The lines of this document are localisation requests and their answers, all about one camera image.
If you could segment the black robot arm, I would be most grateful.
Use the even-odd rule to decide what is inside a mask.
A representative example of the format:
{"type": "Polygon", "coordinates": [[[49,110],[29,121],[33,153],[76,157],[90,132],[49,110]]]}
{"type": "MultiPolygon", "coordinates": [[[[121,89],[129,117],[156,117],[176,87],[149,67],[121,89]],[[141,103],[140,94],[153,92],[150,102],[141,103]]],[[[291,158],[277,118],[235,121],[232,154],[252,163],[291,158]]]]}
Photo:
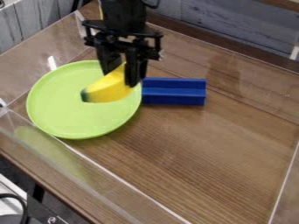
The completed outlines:
{"type": "Polygon", "coordinates": [[[130,88],[145,78],[148,60],[161,58],[162,34],[146,26],[146,9],[156,9],[160,0],[98,0],[101,19],[85,19],[85,45],[96,48],[104,74],[121,64],[125,55],[124,84],[130,88]]]}

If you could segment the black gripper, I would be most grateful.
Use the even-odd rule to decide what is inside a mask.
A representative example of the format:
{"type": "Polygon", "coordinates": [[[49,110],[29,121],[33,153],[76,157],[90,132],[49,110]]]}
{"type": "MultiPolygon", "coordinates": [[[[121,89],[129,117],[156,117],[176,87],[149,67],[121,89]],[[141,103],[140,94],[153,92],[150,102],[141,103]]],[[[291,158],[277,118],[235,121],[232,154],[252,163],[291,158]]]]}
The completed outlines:
{"type": "Polygon", "coordinates": [[[84,20],[81,25],[85,28],[85,45],[96,47],[104,74],[121,65],[120,53],[125,52],[125,84],[132,88],[145,77],[148,60],[162,58],[162,33],[148,25],[136,32],[113,31],[101,20],[84,20]]]}

